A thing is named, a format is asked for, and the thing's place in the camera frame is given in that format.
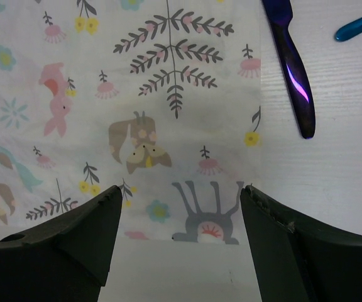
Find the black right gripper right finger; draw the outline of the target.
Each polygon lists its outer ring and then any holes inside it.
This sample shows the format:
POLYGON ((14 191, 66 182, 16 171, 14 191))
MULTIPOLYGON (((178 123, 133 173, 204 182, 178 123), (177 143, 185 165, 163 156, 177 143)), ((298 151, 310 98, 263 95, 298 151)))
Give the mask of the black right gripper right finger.
POLYGON ((362 235, 279 203, 252 185, 241 210, 262 301, 362 301, 362 235))

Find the floral patterned cloth placemat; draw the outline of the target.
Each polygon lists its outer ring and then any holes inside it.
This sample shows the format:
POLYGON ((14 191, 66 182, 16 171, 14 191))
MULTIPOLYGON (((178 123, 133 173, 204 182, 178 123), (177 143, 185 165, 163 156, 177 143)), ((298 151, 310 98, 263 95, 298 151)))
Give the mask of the floral patterned cloth placemat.
POLYGON ((0 1, 0 227, 115 185, 124 237, 246 244, 259 12, 258 1, 0 1))

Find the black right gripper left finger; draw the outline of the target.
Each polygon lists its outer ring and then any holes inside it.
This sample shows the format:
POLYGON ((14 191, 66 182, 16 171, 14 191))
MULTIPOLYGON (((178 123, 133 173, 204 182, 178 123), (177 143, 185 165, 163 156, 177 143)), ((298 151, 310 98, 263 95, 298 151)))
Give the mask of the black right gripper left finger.
POLYGON ((122 208, 111 186, 85 204, 0 240, 0 301, 97 301, 122 208))

